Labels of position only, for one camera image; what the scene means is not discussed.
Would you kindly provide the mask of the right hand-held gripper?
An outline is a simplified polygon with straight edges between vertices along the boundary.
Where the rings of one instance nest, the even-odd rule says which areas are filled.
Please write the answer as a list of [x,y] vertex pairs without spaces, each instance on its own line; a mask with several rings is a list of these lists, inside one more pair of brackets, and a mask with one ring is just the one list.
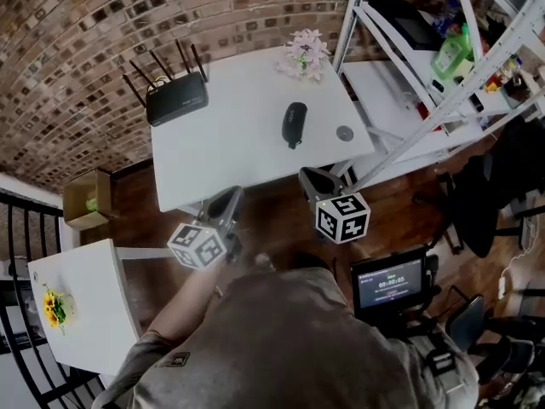
[[320,239],[341,245],[367,234],[370,207],[360,193],[350,192],[340,177],[303,167],[298,179]]

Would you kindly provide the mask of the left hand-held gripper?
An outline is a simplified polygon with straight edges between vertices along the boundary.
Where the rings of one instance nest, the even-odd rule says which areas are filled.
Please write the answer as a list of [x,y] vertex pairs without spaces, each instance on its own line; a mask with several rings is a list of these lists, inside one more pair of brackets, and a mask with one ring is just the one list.
[[235,234],[244,199],[240,186],[226,188],[205,200],[191,223],[181,223],[167,246],[178,262],[204,270],[221,259],[237,260],[242,244]]

